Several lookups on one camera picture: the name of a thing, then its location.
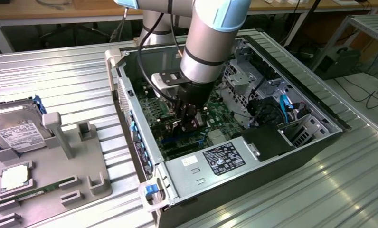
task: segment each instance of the white sticker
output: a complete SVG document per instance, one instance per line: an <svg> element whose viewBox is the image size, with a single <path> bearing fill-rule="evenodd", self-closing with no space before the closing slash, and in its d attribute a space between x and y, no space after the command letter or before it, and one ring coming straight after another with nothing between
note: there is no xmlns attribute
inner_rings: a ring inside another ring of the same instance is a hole
<svg viewBox="0 0 378 228"><path fill-rule="evenodd" d="M23 201L23 200L30 199L30 198L34 198L36 196L40 196L40 195L42 195L42 194L45 194L45 191L38 191L37 193L33 193L33 194L30 194L30 195L28 195L28 196L25 196L25 197L22 197L22 198L19 198L19 199L17 199L17 201Z"/></svg>
<svg viewBox="0 0 378 228"><path fill-rule="evenodd" d="M34 123L2 129L0 137L15 150L45 142L45 138Z"/></svg>
<svg viewBox="0 0 378 228"><path fill-rule="evenodd" d="M198 162L198 158L196 155L182 159L184 166L189 166L192 164L196 164L197 162Z"/></svg>

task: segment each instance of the motherboard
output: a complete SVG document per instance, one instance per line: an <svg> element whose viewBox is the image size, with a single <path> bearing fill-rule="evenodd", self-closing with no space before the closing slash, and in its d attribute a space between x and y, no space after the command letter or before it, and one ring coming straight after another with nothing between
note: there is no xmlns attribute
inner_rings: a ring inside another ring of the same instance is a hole
<svg viewBox="0 0 378 228"><path fill-rule="evenodd" d="M165 132L166 125L173 125L178 119L168 103L153 93L154 91L145 86L145 93L138 95L138 99L157 144L168 161L224 143L244 130L240 122L233 118L234 113L224 104L220 90L216 90L201 112L206 122L205 126L180 136L169 136Z"/></svg>

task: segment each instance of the metal slat surface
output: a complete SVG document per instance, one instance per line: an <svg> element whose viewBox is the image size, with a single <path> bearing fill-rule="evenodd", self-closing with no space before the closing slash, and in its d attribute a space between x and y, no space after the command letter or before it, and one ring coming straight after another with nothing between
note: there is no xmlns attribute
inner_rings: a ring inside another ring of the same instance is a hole
<svg viewBox="0 0 378 228"><path fill-rule="evenodd" d="M361 15L349 18L350 23L378 40L378 15Z"/></svg>
<svg viewBox="0 0 378 228"><path fill-rule="evenodd" d="M378 224L377 131L270 37L250 30L241 34L252 35L268 48L353 130L301 169L182 227L336 227L340 224L374 227L374 222ZM58 228L70 224L74 227L156 227L137 193L140 180L112 105L104 69L105 51L113 47L114 44L104 44L0 56L0 101L38 94L46 108L62 113L65 130L86 120L97 126L114 188L112 196L33 227Z"/></svg>

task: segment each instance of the hard drive label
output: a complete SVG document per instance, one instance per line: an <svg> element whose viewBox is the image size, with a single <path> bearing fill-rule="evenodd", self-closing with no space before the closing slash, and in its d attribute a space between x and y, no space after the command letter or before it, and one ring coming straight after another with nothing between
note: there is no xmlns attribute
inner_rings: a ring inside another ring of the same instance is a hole
<svg viewBox="0 0 378 228"><path fill-rule="evenodd" d="M2 129L0 137L15 150L45 142L45 138L34 123Z"/></svg>
<svg viewBox="0 0 378 228"><path fill-rule="evenodd" d="M204 152L216 175L222 175L246 164L233 143Z"/></svg>

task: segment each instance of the green circuit board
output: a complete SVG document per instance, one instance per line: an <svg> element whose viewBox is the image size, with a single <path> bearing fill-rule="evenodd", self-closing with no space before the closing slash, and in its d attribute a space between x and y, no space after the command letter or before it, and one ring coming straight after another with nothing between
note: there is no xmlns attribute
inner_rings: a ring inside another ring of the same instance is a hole
<svg viewBox="0 0 378 228"><path fill-rule="evenodd" d="M161 152L166 160L172 160L201 149L214 145L209 138L209 132L221 130L228 139L232 139L233 134L244 130L244 127L233 117L232 111L228 109L224 102L218 101L220 94L214 92L210 101L202 111L204 119L206 120L205 127L197 131L186 133L177 138L165 137L162 130L157 129L160 123L174 122L174 112L170 111L165 101L158 97L149 98L145 95L138 95L141 107L156 137Z"/></svg>

